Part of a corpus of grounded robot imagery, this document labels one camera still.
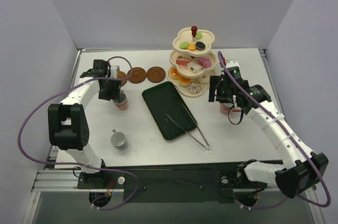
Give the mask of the pink strawberry cake slice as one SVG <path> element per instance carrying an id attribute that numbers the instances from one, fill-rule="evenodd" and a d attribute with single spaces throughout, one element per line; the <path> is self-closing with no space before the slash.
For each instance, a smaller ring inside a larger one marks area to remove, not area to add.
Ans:
<path id="1" fill-rule="evenodd" d="M 175 62 L 179 66 L 186 67 L 191 62 L 191 58 L 187 58 L 187 57 L 183 57 L 183 56 L 179 55 L 179 56 L 176 57 Z"/>

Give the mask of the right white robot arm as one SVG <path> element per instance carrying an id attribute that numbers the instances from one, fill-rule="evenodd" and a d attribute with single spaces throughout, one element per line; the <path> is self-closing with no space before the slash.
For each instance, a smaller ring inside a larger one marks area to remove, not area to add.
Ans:
<path id="1" fill-rule="evenodd" d="M 248 116 L 258 125 L 281 158 L 281 164 L 249 160 L 239 165 L 236 182 L 240 186 L 252 182 L 273 184 L 286 197 L 294 198 L 321 182 L 328 158 L 324 153 L 315 153 L 292 131 L 262 86 L 250 86 L 240 76 L 233 80 L 226 74 L 211 76 L 209 101 L 240 108 L 241 116 Z"/>

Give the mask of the orange glazed donut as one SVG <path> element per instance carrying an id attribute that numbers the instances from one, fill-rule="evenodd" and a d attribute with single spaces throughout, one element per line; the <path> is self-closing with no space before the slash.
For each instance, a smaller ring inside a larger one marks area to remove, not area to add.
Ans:
<path id="1" fill-rule="evenodd" d="M 178 73 L 177 69 L 173 67 L 170 69 L 170 76 L 172 79 L 179 79 L 181 75 Z"/>

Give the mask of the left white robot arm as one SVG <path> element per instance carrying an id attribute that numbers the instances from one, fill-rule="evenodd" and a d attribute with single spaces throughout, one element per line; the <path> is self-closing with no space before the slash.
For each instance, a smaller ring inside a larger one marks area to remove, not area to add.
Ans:
<path id="1" fill-rule="evenodd" d="M 119 72 L 119 66 L 112 66 L 105 60 L 94 60 L 93 68 L 81 74 L 76 88 L 60 103 L 48 107 L 51 145 L 70 154 L 77 166 L 83 164 L 82 172 L 91 174 L 90 182 L 97 188 L 107 185 L 109 175 L 100 170 L 104 162 L 89 145 L 90 132 L 85 108 L 95 95 L 101 100 L 120 100 Z"/>

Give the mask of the sprinkled white donut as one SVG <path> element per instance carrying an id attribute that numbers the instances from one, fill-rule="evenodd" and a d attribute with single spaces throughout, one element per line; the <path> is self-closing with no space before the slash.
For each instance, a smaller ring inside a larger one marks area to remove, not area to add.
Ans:
<path id="1" fill-rule="evenodd" d="M 187 89 L 190 94 L 196 95 L 201 92 L 201 85 L 197 82 L 191 82 L 188 86 Z"/>

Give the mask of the pink floral mug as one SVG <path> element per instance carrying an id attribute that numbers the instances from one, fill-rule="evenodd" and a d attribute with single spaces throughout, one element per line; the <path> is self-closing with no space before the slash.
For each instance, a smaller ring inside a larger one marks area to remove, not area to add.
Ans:
<path id="1" fill-rule="evenodd" d="M 241 108 L 233 107 L 232 104 L 228 103 L 221 103 L 220 104 L 220 112 L 223 114 L 230 114 L 230 113 L 241 113 Z"/>

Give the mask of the orange white blue donut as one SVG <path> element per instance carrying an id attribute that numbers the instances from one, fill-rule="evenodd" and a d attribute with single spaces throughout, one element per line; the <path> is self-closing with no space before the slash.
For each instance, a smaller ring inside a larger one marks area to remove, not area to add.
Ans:
<path id="1" fill-rule="evenodd" d="M 186 78 L 183 76 L 179 77 L 179 84 L 182 87 L 187 87 L 189 84 L 191 83 L 191 79 L 190 78 Z"/>

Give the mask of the white block cake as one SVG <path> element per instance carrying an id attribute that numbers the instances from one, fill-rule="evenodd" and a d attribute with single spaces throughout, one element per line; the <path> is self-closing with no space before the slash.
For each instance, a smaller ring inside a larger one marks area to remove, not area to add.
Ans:
<path id="1" fill-rule="evenodd" d="M 202 67 L 195 62 L 189 62 L 186 67 L 189 71 L 195 74 L 200 73 L 202 71 Z"/>

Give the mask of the pink block cake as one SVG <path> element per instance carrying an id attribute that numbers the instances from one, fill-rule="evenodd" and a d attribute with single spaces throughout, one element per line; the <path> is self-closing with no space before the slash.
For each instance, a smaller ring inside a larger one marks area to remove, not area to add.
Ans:
<path id="1" fill-rule="evenodd" d="M 202 68 L 210 68 L 212 66 L 212 62 L 205 57 L 198 58 L 198 65 L 200 65 Z"/>

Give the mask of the brown coaster front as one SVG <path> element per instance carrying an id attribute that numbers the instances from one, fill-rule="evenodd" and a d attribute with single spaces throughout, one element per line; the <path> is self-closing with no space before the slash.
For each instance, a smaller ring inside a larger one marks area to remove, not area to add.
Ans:
<path id="1" fill-rule="evenodd" d="M 165 79 L 166 73 L 163 68 L 155 66 L 147 70 L 146 76 L 150 82 L 159 83 Z"/>

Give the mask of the green macaron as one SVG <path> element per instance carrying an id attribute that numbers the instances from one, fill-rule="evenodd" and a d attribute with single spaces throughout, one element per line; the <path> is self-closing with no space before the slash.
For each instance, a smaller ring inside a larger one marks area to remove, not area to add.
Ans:
<path id="1" fill-rule="evenodd" d="M 201 39 L 203 37 L 203 34 L 201 32 L 198 32 L 195 36 L 197 40 Z"/>
<path id="2" fill-rule="evenodd" d="M 189 42 L 182 42 L 182 43 L 179 45 L 179 48 L 180 48 L 180 49 L 186 49 L 188 46 L 189 46 Z"/>

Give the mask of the grey mug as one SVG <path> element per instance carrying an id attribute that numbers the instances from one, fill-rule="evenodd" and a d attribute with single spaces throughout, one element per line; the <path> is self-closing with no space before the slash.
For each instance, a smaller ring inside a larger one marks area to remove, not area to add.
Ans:
<path id="1" fill-rule="evenodd" d="M 128 146 L 127 136 L 115 129 L 112 130 L 112 136 L 110 138 L 110 143 L 113 147 L 118 150 L 124 150 Z"/>

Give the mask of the brown coaster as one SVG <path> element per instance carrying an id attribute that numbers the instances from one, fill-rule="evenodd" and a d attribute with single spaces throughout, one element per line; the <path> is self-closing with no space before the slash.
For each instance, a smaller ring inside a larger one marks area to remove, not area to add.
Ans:
<path id="1" fill-rule="evenodd" d="M 146 71 L 141 67 L 134 67 L 127 72 L 128 81 L 131 83 L 141 83 L 146 79 Z"/>
<path id="2" fill-rule="evenodd" d="M 117 74 L 117 78 L 118 79 L 122 79 L 123 78 L 123 80 L 121 81 L 121 86 L 122 87 L 127 83 L 126 77 L 127 77 L 127 75 L 123 71 L 119 71 L 118 74 Z"/>
<path id="3" fill-rule="evenodd" d="M 147 70 L 146 76 L 150 82 L 159 83 L 165 79 L 166 73 L 163 68 L 155 66 Z"/>

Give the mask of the dark chocolate macaron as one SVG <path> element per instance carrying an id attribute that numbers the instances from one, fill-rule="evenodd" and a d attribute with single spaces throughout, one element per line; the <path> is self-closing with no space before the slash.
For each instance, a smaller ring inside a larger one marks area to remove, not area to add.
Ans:
<path id="1" fill-rule="evenodd" d="M 195 47 L 196 47 L 197 50 L 205 50 L 206 46 L 205 46 L 205 44 L 203 42 L 199 41 L 199 42 L 195 43 Z"/>

